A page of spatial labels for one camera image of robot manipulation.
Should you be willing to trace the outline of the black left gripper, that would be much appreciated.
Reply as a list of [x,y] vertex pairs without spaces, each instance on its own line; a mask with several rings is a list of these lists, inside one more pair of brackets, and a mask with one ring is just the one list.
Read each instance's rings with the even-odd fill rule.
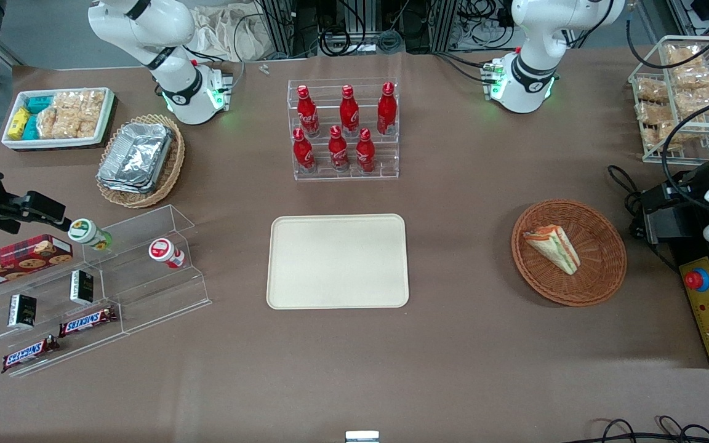
[[655,186],[639,194],[642,214],[648,215],[650,244],[670,243],[674,239],[697,235],[692,210],[675,206],[709,207],[705,199],[705,193],[709,191],[709,161],[693,170],[672,175],[667,157],[667,152],[663,151],[662,171],[667,178],[664,186]]

